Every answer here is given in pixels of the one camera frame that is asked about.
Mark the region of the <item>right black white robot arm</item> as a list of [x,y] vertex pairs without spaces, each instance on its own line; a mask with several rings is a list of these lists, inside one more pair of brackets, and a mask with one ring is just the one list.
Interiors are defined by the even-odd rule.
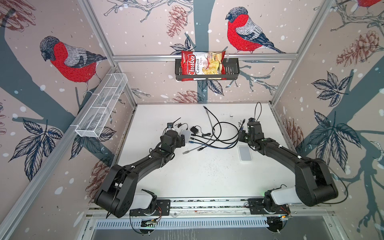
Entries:
[[249,118],[247,131],[239,133],[239,141],[250,149],[282,164],[295,174],[293,188],[276,189],[266,193],[276,205],[302,203],[308,207],[324,204],[339,196],[329,166],[321,159],[301,157],[271,138],[265,138],[261,123]]

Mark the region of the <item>black power adapter with cord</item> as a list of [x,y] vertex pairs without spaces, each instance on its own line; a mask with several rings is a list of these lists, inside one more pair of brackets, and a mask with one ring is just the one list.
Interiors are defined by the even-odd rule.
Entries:
[[178,123],[177,124],[177,128],[181,128],[182,126],[185,126],[186,127],[186,130],[189,129],[189,125],[187,123]]

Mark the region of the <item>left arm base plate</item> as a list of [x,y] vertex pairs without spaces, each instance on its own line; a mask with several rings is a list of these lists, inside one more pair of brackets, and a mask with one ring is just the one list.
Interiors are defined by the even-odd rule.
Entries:
[[171,201],[159,200],[152,201],[146,209],[130,210],[131,217],[160,217],[170,214]]

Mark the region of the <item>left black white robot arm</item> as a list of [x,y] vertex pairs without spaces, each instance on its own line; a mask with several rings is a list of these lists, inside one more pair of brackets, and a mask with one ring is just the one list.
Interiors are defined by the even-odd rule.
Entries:
[[175,149],[185,146],[185,136],[174,130],[160,137],[160,143],[141,160],[130,165],[114,165],[110,168],[94,202],[117,218],[123,217],[131,208],[138,182],[175,157]]

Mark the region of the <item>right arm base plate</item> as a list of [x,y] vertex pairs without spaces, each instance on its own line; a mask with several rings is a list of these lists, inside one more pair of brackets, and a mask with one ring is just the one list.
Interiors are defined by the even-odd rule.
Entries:
[[277,205],[270,198],[248,199],[245,207],[250,210],[251,215],[290,215],[288,205]]

